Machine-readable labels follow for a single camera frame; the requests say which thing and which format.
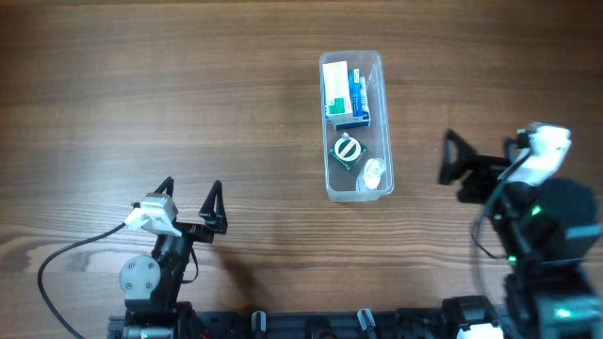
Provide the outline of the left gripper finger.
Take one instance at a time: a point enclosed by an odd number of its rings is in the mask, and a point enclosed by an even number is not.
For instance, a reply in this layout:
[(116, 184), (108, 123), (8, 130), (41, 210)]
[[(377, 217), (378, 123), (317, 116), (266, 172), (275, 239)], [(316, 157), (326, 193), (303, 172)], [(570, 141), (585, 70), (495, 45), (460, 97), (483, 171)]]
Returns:
[(220, 180), (215, 181), (212, 185), (198, 215), (204, 219), (206, 225), (227, 224)]
[(155, 191), (147, 193), (140, 202), (132, 202), (131, 205), (133, 208), (173, 208), (173, 189), (174, 179), (168, 176)]

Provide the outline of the white spray bottle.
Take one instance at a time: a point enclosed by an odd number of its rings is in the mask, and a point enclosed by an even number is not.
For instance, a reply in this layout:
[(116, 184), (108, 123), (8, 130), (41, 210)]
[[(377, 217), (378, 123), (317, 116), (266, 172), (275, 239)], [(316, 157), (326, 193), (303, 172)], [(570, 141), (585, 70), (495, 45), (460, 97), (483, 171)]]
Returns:
[(359, 192), (376, 190), (385, 173), (386, 165), (381, 158), (369, 158), (356, 179), (356, 190)]

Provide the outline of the dark green square box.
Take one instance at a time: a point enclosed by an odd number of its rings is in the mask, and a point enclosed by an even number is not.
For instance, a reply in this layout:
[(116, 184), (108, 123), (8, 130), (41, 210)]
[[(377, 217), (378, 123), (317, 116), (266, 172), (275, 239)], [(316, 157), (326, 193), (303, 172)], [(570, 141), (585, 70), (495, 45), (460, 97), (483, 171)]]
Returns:
[(329, 150), (329, 156), (346, 170), (351, 170), (364, 153), (367, 146), (348, 133), (343, 133)]

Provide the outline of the blue medicine box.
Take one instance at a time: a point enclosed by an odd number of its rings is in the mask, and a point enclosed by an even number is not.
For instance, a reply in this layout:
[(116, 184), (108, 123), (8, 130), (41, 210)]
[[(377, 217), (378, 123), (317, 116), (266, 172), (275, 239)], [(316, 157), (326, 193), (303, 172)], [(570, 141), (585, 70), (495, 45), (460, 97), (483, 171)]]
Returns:
[(360, 121), (364, 117), (361, 91), (361, 71), (359, 69), (348, 69), (348, 78), (352, 107), (352, 119), (354, 121)]

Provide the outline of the white green Panadol box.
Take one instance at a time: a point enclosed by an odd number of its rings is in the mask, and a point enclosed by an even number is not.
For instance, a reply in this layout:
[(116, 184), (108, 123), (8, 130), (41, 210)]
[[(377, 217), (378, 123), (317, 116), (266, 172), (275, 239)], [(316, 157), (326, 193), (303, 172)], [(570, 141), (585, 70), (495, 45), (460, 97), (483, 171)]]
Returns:
[(350, 99), (348, 64), (338, 61), (322, 65), (325, 117), (343, 123), (353, 115)]

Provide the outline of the white Hansaplast box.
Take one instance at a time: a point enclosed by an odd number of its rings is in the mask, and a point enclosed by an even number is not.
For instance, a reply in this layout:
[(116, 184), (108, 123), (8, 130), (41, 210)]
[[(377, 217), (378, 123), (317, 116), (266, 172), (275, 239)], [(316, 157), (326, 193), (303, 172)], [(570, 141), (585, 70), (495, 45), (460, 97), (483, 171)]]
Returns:
[(370, 126), (371, 118), (370, 118), (370, 111), (369, 111), (368, 98), (367, 98), (367, 83), (366, 83), (366, 79), (363, 76), (360, 77), (360, 95), (361, 95), (361, 107), (362, 107), (361, 120), (348, 122), (348, 123), (336, 123), (334, 125), (335, 130)]

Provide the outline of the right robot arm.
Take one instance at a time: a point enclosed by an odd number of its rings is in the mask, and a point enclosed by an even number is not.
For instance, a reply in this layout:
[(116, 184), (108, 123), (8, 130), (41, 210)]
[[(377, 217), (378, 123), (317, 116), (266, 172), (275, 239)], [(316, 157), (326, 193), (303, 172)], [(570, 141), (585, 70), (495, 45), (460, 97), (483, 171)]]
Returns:
[(505, 141), (502, 157), (478, 153), (453, 130), (444, 136), (438, 182), (460, 182), (457, 199), (480, 211), (471, 225), (474, 251), (485, 221), (512, 268), (504, 281), (512, 331), (523, 338), (599, 338), (602, 299), (582, 264), (602, 235), (591, 188), (555, 177), (572, 144), (568, 129), (533, 123)]

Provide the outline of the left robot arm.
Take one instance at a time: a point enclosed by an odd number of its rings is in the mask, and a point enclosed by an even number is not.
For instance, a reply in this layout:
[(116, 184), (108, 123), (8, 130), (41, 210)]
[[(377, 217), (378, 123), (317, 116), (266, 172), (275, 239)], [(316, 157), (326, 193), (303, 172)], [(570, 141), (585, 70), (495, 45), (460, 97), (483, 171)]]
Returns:
[(209, 331), (188, 301), (178, 295), (184, 284), (187, 265), (198, 262), (193, 245), (210, 244), (217, 234), (226, 234), (227, 216), (223, 204), (222, 183), (212, 185), (199, 217), (202, 223), (177, 219), (173, 201), (174, 180), (168, 177), (152, 193), (133, 204), (124, 221), (132, 230), (144, 230), (156, 236), (149, 255), (136, 256), (123, 265), (120, 286), (124, 292), (124, 317), (109, 320), (109, 338), (175, 339), (207, 338)]

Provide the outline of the clear plastic container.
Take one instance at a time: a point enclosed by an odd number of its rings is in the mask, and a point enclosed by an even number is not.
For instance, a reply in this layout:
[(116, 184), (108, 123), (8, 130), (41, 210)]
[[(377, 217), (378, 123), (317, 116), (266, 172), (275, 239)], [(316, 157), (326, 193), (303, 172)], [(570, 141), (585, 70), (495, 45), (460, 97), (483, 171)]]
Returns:
[[(335, 123), (325, 117), (322, 65), (346, 61), (348, 69), (359, 69), (366, 79), (367, 98), (371, 123), (369, 127), (335, 130)], [(383, 60), (376, 51), (327, 52), (319, 59), (320, 115), (324, 149), (325, 186), (333, 202), (371, 202), (394, 189), (394, 171), (387, 112)], [(367, 151), (351, 170), (346, 170), (329, 156), (329, 150), (343, 133), (348, 133), (367, 146)], [(369, 158), (381, 158), (386, 165), (385, 173), (376, 190), (359, 192), (356, 179)]]

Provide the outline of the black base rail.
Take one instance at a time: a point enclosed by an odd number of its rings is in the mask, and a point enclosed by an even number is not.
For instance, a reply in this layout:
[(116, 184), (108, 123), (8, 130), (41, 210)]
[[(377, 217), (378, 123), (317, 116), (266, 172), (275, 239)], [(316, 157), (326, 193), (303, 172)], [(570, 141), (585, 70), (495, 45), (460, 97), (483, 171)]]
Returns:
[(109, 338), (503, 338), (488, 316), (444, 315), (436, 309), (372, 312), (251, 315), (201, 312), (182, 320), (125, 320), (111, 317)]

